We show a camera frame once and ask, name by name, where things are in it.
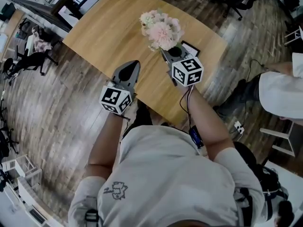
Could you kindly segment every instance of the flower bouquet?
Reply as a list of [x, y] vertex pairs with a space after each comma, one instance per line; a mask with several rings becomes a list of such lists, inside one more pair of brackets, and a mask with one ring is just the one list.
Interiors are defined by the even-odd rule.
[[149, 48], [152, 51], [157, 49], [170, 50], [178, 44], [184, 34], [177, 18], [171, 18], [159, 10], [143, 13], [140, 22], [142, 34], [148, 36], [151, 41]]

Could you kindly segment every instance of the power outlet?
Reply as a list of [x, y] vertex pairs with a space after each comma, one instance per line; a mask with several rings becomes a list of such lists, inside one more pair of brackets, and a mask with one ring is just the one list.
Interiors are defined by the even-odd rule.
[[242, 124], [240, 124], [239, 121], [236, 121], [234, 126], [240, 134], [243, 134], [244, 128], [242, 127]]

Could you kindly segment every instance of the white cube with black markers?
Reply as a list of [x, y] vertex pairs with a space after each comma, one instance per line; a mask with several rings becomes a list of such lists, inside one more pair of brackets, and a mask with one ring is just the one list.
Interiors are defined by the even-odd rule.
[[132, 97], [129, 91], [103, 86], [99, 102], [105, 110], [121, 115], [131, 104]]
[[172, 77], [187, 87], [202, 80], [204, 68], [197, 57], [184, 59], [172, 64]]

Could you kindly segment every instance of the black hair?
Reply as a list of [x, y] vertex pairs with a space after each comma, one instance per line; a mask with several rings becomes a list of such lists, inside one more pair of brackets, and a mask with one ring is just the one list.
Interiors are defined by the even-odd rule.
[[290, 201], [281, 201], [278, 210], [278, 227], [289, 227], [294, 220], [293, 207]]

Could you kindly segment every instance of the cartoon logo on shirt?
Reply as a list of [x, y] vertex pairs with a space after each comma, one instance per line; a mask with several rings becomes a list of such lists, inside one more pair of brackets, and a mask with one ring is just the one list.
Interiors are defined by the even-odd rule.
[[105, 188], [103, 194], [111, 193], [114, 199], [119, 200], [125, 198], [125, 191], [128, 187], [123, 182], [114, 182], [112, 188], [113, 190], [110, 190], [109, 187]]

